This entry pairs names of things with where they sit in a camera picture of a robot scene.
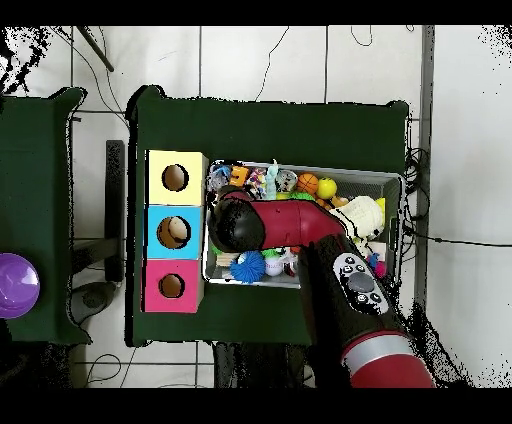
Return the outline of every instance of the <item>orange basketball ball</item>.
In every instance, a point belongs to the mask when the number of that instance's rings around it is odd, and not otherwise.
[[[297,191],[315,194],[318,189],[318,178],[313,174],[301,174],[297,181]]]

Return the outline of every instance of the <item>dark green tablecloth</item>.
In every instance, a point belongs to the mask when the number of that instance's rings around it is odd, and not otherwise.
[[[403,174],[407,104],[177,100],[148,86],[133,95],[127,115],[132,120],[128,238],[135,237],[134,245],[127,243],[128,258],[133,260],[128,261],[127,272],[134,275],[127,284],[127,342],[309,344],[299,292],[293,289],[207,284],[196,314],[140,312],[144,151],[200,151],[210,161],[276,159],[284,164]]]
[[[8,320],[13,340],[85,343],[66,313],[70,289],[67,125],[84,92],[7,97],[0,114],[0,252],[24,256],[41,282],[26,315]]]

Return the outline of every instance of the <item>round hole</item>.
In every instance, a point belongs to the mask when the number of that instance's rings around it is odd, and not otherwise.
[[[158,290],[164,297],[178,298],[185,291],[185,281],[178,274],[167,274],[158,283]]]
[[[169,165],[162,172],[162,184],[167,190],[181,191],[188,184],[188,172],[181,165]]]
[[[190,240],[191,229],[180,216],[167,217],[160,222],[156,236],[160,244],[168,249],[181,249]]]

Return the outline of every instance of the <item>blue spiky ball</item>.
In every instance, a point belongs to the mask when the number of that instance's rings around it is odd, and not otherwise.
[[[265,259],[260,252],[244,252],[231,263],[229,270],[236,280],[252,284],[265,274]]]

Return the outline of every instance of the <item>purple bowl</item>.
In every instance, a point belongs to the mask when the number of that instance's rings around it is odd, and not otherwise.
[[[18,318],[39,296],[39,278],[32,264],[14,253],[0,254],[0,318]]]

